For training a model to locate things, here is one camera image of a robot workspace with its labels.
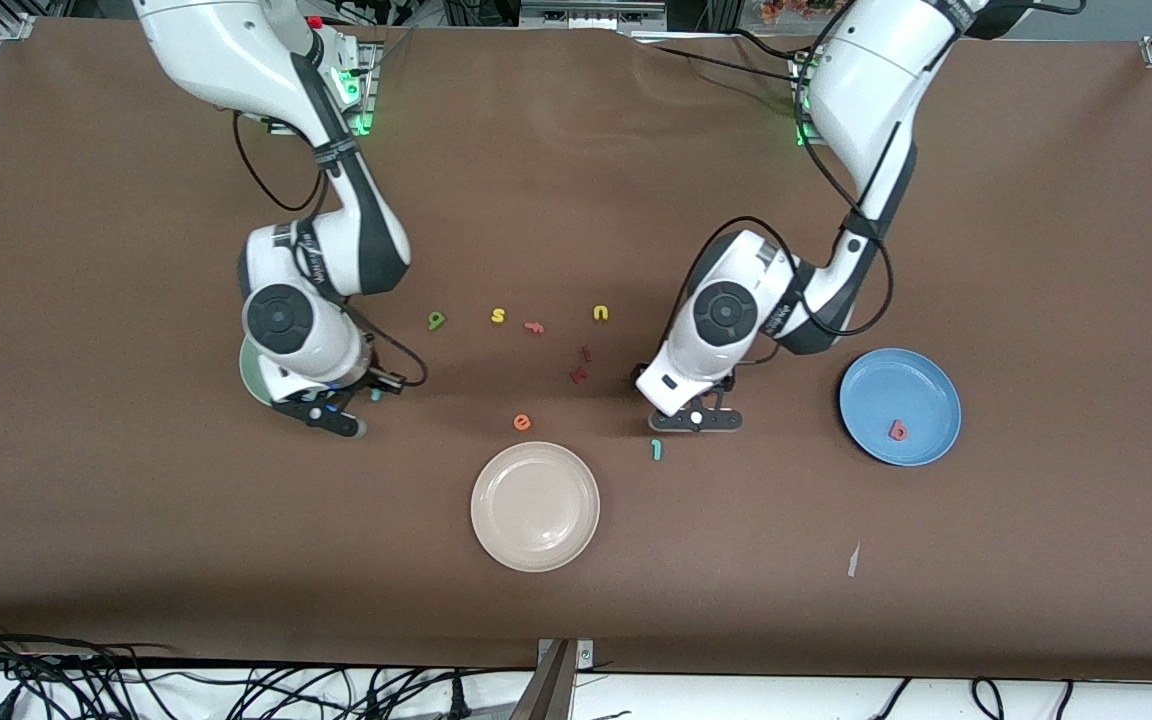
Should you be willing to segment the silver table edge bracket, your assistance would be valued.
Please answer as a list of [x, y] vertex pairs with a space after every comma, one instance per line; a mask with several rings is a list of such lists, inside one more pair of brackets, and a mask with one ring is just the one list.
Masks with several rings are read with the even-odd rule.
[[[548, 655], [550, 647], [556, 643], [554, 639], [545, 638], [538, 642], [538, 655], [536, 665], [540, 666], [545, 655]], [[589, 673], [594, 669], [594, 642], [590, 638], [576, 638], [571, 641], [575, 647], [575, 666], [577, 673]]]

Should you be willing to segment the dark equipment rack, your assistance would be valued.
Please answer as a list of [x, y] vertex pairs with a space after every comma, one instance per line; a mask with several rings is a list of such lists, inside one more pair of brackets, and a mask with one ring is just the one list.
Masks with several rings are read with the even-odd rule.
[[621, 33], [707, 28], [712, 0], [422, 0], [440, 26], [613, 29]]

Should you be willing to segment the beige plate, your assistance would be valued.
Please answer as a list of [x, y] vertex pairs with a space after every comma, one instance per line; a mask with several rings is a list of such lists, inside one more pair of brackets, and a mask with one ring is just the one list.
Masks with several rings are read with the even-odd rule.
[[602, 497], [591, 471], [564, 446], [531, 441], [503, 448], [473, 483], [470, 518], [488, 556], [524, 573], [570, 564], [593, 541]]

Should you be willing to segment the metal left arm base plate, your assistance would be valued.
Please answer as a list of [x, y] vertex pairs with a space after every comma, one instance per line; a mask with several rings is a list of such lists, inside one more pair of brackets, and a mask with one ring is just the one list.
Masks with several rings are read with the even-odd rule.
[[787, 60], [787, 68], [791, 77], [791, 91], [794, 91], [794, 118], [797, 145], [799, 146], [812, 146], [820, 142], [819, 132], [812, 123], [808, 91], [805, 88], [799, 88], [801, 82], [812, 78], [814, 67], [817, 67], [817, 58], [809, 47], [794, 51], [791, 58]]

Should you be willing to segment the orange artificial flowers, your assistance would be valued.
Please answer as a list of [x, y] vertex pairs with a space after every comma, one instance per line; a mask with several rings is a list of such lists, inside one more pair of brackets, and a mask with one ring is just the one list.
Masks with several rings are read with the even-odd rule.
[[844, 12], [852, 0], [758, 0], [758, 12], [765, 26], [782, 22], [808, 22], [831, 18]]

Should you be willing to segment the blue plate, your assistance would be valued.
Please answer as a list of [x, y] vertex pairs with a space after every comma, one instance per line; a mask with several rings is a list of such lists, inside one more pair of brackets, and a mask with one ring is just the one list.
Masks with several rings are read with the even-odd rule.
[[[943, 457], [963, 427], [963, 406], [943, 369], [908, 348], [878, 348], [846, 369], [838, 414], [861, 450], [888, 465], [916, 468]], [[888, 437], [904, 420], [904, 442]]]

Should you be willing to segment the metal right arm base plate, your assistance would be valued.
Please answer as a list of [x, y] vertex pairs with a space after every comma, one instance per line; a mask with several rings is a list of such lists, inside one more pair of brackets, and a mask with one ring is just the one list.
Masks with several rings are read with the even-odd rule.
[[344, 38], [335, 46], [328, 78], [334, 88], [346, 124], [355, 136], [370, 132], [376, 113], [380, 67], [384, 54], [381, 44]]

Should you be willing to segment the mint green plate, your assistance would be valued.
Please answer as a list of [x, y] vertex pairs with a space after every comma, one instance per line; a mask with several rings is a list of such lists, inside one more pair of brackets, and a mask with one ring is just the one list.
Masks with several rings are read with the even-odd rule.
[[262, 373], [262, 353], [250, 338], [243, 338], [238, 346], [238, 376], [247, 392], [262, 402], [262, 406], [273, 406], [268, 382]]

